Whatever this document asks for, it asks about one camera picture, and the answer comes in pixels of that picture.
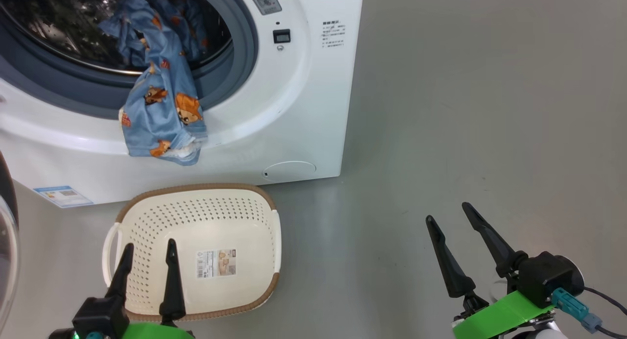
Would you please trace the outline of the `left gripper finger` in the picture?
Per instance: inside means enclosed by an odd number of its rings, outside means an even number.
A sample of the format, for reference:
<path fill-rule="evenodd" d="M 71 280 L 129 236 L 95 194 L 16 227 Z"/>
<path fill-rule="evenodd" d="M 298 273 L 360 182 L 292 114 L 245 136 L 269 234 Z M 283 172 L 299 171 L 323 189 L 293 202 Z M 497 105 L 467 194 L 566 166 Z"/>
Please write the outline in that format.
<path fill-rule="evenodd" d="M 181 266 L 179 264 L 177 245 L 174 239 L 168 240 L 166 252 L 168 266 L 163 301 L 159 306 L 161 325 L 174 326 L 186 316 L 186 305 L 182 289 Z"/>
<path fill-rule="evenodd" d="M 127 277 L 132 270 L 134 257 L 134 245 L 128 243 L 121 255 L 116 272 L 113 275 L 105 297 L 118 297 L 122 301 L 127 299 Z"/>

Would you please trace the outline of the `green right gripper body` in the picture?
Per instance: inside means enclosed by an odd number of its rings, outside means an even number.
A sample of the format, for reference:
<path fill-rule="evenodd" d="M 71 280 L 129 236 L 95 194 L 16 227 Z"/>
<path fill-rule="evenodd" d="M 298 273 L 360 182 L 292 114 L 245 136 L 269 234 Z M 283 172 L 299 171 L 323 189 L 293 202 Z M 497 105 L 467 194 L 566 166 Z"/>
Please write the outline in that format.
<path fill-rule="evenodd" d="M 452 323 L 456 339 L 499 339 L 531 319 L 550 313 L 552 295 L 540 307 L 515 291 L 488 304 L 472 291 L 452 291 L 451 297 L 464 296 L 465 312 Z"/>

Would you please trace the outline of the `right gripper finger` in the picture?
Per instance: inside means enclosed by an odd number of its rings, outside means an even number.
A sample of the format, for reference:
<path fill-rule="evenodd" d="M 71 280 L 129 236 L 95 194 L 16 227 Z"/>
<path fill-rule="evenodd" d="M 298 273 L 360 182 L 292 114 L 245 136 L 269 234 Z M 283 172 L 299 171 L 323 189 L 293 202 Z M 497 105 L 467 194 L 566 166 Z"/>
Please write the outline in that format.
<path fill-rule="evenodd" d="M 446 237 L 433 216 L 426 217 L 426 227 L 436 254 L 446 292 L 451 298 L 470 296 L 476 288 L 473 280 L 466 276 L 459 263 L 446 245 Z"/>
<path fill-rule="evenodd" d="M 473 230 L 480 233 L 492 255 L 499 277 L 508 277 L 517 272 L 520 265 L 529 259 L 529 255 L 522 250 L 513 250 L 471 203 L 464 201 L 461 206 Z"/>

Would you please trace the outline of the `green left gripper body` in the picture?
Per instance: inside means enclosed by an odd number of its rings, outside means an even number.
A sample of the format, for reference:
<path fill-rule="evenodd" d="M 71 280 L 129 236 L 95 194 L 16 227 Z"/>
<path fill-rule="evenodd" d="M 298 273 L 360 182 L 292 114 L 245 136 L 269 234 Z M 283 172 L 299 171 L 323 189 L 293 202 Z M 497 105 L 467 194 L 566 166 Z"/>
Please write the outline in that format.
<path fill-rule="evenodd" d="M 161 323 L 137 322 L 130 323 L 122 339 L 194 339 L 191 331 L 186 331 L 175 325 L 161 325 Z"/>

